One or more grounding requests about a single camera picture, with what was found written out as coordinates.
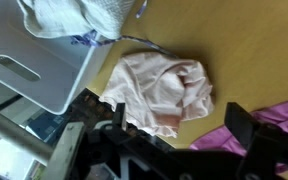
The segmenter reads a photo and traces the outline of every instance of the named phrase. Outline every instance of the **tan tabletop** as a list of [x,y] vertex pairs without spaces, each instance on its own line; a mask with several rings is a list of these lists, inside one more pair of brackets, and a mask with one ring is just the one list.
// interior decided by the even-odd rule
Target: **tan tabletop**
[[[199,60],[214,85],[215,111],[182,122],[177,139],[164,138],[172,146],[187,148],[222,125],[227,102],[252,111],[288,100],[288,0],[151,0],[136,19],[141,3],[136,1],[123,34]],[[135,42],[116,43],[88,88],[100,95],[120,56],[150,50]]]

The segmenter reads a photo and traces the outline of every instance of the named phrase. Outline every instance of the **black machine part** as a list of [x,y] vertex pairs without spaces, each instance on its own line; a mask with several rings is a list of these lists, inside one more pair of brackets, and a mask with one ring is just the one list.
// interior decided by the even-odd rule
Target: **black machine part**
[[275,173],[276,164],[288,166],[288,133],[273,124],[260,124],[237,103],[227,104],[225,125],[248,150],[245,157],[221,150],[165,153],[126,133],[121,128],[125,104],[116,109],[112,123],[83,134],[66,179],[84,179],[97,164],[122,180],[283,179]]

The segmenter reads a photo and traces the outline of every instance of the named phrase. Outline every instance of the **white cloth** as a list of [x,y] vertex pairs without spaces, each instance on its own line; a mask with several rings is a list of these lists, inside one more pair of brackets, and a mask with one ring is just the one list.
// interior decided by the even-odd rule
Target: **white cloth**
[[92,29],[109,39],[120,37],[135,0],[17,0],[24,26],[34,36],[82,35]]
[[176,137],[181,120],[213,111],[212,85],[198,61],[159,53],[122,57],[100,101],[126,103],[126,121],[151,135]]

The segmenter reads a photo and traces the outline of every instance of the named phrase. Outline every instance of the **white plastic container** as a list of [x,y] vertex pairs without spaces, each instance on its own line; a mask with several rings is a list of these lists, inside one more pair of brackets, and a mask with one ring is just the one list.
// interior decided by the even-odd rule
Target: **white plastic container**
[[0,82],[54,114],[66,111],[71,101],[100,70],[111,46],[71,45],[71,39],[38,39],[23,25],[15,0],[0,0],[0,59],[16,62],[30,72],[25,78],[0,63]]

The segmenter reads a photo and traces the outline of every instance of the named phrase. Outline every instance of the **purple clothing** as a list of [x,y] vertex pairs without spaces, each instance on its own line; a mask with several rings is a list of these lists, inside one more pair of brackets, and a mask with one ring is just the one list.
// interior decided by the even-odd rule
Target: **purple clothing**
[[[251,114],[259,121],[276,124],[281,127],[283,131],[288,132],[288,102],[259,111],[254,111]],[[233,137],[225,126],[221,126],[198,138],[190,145],[190,149],[223,149],[242,156],[244,156],[246,153],[246,150],[240,145],[240,143]],[[276,167],[277,173],[282,173],[286,170],[287,167],[282,164],[279,164]]]

